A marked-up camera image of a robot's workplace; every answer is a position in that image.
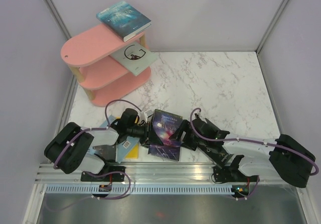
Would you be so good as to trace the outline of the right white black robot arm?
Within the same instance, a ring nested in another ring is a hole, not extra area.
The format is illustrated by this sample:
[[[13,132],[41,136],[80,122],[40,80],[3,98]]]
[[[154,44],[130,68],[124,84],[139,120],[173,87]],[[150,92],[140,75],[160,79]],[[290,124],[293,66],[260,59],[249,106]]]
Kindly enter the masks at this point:
[[[305,188],[309,178],[319,172],[315,156],[289,135],[281,134],[276,139],[244,137],[221,130],[199,115],[183,120],[170,139],[178,140],[182,135],[187,145],[210,152],[218,175],[226,182],[263,176]]]

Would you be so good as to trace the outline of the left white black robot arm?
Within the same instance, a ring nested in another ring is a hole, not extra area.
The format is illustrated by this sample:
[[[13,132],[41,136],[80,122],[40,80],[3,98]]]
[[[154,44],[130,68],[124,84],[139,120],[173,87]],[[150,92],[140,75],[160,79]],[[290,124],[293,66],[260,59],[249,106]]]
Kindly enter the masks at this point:
[[[105,181],[110,170],[105,166],[106,159],[97,153],[86,156],[94,136],[90,131],[104,131],[105,146],[120,146],[131,151],[137,143],[147,146],[165,147],[166,145],[153,130],[153,125],[147,122],[137,124],[138,112],[127,108],[122,116],[113,122],[107,122],[106,127],[81,129],[74,122],[68,123],[59,134],[48,144],[44,155],[54,163],[55,169],[61,169],[70,174],[84,165],[98,181]]]

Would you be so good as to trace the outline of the teal ocean cover book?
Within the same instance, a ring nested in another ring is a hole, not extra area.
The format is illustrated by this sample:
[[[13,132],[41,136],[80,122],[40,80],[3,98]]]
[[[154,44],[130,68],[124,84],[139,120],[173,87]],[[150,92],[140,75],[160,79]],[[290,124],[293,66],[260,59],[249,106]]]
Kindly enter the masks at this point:
[[[151,20],[125,1],[118,2],[96,14],[124,42],[151,26]]]

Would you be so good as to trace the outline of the purple Robinson Crusoe book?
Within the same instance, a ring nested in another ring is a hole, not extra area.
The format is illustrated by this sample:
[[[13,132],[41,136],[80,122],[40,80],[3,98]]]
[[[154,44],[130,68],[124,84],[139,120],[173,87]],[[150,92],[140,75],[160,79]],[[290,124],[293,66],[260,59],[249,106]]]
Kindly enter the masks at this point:
[[[160,109],[153,113],[148,132],[148,154],[178,162],[181,141],[173,136],[183,122],[183,117]]]

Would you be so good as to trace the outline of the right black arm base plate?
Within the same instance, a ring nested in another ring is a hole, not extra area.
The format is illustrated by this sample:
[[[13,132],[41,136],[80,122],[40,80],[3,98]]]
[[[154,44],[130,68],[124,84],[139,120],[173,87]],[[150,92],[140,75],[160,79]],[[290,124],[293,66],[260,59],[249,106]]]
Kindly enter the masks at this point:
[[[213,167],[213,173],[211,175],[211,180],[215,184],[225,184],[225,183],[236,183],[236,182],[256,182],[259,180],[258,175],[246,176],[237,169],[233,169],[230,166],[225,166],[219,168],[217,166]]]

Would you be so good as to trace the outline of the pale grey-green book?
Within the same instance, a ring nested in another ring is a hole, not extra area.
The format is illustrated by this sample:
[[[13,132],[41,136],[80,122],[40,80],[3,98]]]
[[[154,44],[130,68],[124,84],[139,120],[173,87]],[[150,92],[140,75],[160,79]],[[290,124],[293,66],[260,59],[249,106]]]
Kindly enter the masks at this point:
[[[133,42],[110,55],[134,76],[138,76],[157,60],[157,54]]]

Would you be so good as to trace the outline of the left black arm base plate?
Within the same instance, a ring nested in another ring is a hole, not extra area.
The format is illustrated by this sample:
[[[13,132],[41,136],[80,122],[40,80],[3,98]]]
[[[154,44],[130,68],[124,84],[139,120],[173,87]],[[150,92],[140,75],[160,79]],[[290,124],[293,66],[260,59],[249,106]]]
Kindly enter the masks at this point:
[[[102,169],[98,174],[94,174],[95,176],[91,176],[86,172],[82,172],[81,182],[123,182],[124,175],[121,173],[116,173],[116,171],[125,173],[126,167],[124,166],[107,166]]]

